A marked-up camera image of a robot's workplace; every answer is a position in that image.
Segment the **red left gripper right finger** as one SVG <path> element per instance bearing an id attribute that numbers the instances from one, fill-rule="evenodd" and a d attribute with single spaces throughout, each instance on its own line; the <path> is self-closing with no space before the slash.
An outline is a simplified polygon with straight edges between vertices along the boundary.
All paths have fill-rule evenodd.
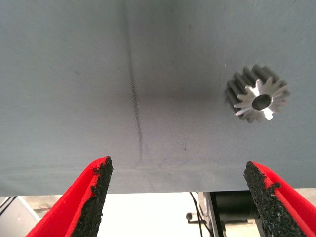
<path id="1" fill-rule="evenodd" d="M 316 207 L 270 168 L 249 161 L 244 178 L 266 237 L 314 237 Z"/>

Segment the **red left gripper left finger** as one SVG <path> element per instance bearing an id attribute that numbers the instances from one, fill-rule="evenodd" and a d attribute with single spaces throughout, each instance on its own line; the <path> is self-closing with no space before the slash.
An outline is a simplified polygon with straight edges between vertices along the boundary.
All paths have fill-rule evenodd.
<path id="1" fill-rule="evenodd" d="M 27 236 L 96 237 L 112 172 L 110 156 L 89 164 Z"/>

